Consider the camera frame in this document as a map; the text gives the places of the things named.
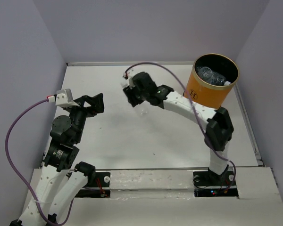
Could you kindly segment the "tall clear bottle white cap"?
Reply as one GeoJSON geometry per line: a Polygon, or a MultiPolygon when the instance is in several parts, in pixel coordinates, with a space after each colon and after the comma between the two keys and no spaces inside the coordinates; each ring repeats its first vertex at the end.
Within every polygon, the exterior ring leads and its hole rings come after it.
{"type": "Polygon", "coordinates": [[[139,105],[136,105],[133,109],[138,117],[145,118],[148,117],[150,113],[151,105],[149,102],[145,101],[139,105]]]}

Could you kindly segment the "orange cylindrical bin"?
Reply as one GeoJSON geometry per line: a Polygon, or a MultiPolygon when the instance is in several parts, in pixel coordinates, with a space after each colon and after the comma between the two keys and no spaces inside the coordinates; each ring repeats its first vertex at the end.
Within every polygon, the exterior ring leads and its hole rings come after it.
{"type": "Polygon", "coordinates": [[[183,96],[192,101],[218,109],[239,78],[239,69],[230,58],[217,53],[204,54],[193,64],[183,96]],[[209,68],[212,72],[225,77],[227,84],[217,85],[200,77],[200,69],[209,68]]]}

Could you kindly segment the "clear bottle front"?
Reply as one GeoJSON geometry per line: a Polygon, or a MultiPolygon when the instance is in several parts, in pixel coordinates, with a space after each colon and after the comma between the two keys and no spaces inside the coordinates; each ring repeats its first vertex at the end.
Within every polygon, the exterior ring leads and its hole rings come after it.
{"type": "Polygon", "coordinates": [[[227,86],[231,84],[226,77],[218,73],[214,73],[213,76],[207,80],[207,83],[215,86],[227,86]]]}

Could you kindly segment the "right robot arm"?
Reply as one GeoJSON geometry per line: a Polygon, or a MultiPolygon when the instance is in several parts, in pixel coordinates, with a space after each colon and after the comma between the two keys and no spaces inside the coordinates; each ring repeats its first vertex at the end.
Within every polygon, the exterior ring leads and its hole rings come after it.
{"type": "Polygon", "coordinates": [[[220,184],[228,171],[228,142],[233,133],[228,111],[223,107],[214,109],[191,102],[167,85],[157,86],[146,72],[134,76],[125,73],[123,78],[123,92],[132,107],[148,102],[189,119],[200,127],[204,133],[204,142],[210,148],[208,180],[214,185],[220,184]]]}

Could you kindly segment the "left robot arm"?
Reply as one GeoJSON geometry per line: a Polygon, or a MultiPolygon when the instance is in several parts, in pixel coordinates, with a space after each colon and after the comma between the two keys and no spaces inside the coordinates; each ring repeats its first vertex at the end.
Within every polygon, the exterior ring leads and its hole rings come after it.
{"type": "Polygon", "coordinates": [[[62,216],[70,215],[73,200],[84,186],[94,183],[96,168],[83,161],[72,166],[79,149],[87,118],[104,112],[103,94],[88,95],[73,99],[70,89],[62,89],[24,110],[12,123],[5,138],[5,153],[14,172],[20,177],[32,197],[12,226],[63,226],[67,221],[62,216]],[[51,126],[51,142],[42,160],[41,175],[36,188],[32,188],[11,160],[8,141],[10,133],[27,112],[43,103],[54,103],[68,115],[56,117],[51,126]]]}

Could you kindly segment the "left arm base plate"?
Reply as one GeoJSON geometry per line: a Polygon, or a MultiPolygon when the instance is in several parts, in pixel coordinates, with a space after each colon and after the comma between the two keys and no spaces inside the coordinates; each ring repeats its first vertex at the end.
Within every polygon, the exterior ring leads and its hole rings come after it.
{"type": "Polygon", "coordinates": [[[97,171],[94,179],[79,190],[75,198],[109,198],[111,174],[107,171],[97,171]]]}

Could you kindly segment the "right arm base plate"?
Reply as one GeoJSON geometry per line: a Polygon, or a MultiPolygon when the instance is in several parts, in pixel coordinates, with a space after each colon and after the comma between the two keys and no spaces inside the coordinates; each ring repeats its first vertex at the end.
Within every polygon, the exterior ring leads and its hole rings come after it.
{"type": "Polygon", "coordinates": [[[233,171],[226,172],[221,181],[210,179],[208,171],[194,171],[192,183],[196,198],[239,197],[236,182],[233,182],[233,171]]]}

